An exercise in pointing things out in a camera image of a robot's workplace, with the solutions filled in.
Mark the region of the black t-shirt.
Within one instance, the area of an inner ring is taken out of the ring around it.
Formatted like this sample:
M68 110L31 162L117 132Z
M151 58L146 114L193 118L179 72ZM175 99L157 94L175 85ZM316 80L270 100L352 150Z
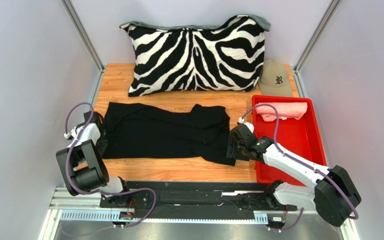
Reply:
M171 112L142 103L110 102L104 123L104 159L201 157L236 164L227 157L230 117L223 106L195 104L189 112Z

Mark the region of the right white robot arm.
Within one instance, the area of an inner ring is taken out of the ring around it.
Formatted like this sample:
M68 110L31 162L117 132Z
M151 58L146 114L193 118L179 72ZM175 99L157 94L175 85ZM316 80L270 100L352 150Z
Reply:
M357 206L362 197L346 169L339 165L329 168L311 162L270 137L257 138L251 129L252 124L245 122L230 131L227 156L263 163L302 184L273 181L268 194L277 204L316 211L334 227L340 227L347 219L359 217Z

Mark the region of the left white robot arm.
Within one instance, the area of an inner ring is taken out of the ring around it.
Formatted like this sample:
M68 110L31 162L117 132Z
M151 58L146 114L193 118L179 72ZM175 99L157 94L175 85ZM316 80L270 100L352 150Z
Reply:
M88 111L83 116L83 123L64 134L72 142L55 155L67 191L72 196L80 194L68 177L83 192L99 190L110 196L129 191L126 181L109 175L102 160L108 146L103 116L96 111Z

